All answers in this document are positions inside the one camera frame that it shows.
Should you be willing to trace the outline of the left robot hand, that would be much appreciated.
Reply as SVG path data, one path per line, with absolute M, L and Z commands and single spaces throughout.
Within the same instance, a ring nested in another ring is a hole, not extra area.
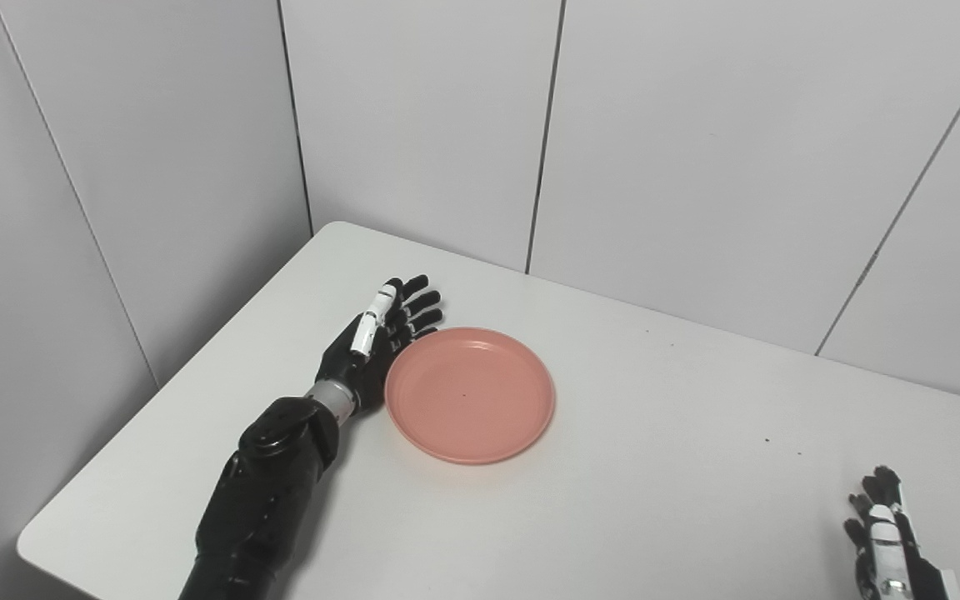
M 325 349 L 310 391 L 340 423 L 381 406 L 390 366 L 405 348 L 438 330 L 441 306 L 427 274 L 389 278 Z

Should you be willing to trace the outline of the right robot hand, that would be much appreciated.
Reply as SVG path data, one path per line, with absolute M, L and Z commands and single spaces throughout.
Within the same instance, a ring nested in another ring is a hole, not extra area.
M 848 495 L 856 513 L 843 531 L 856 547 L 856 586 L 862 599 L 960 599 L 952 570 L 923 557 L 904 506 L 902 479 L 877 466 L 861 479 L 859 493 Z

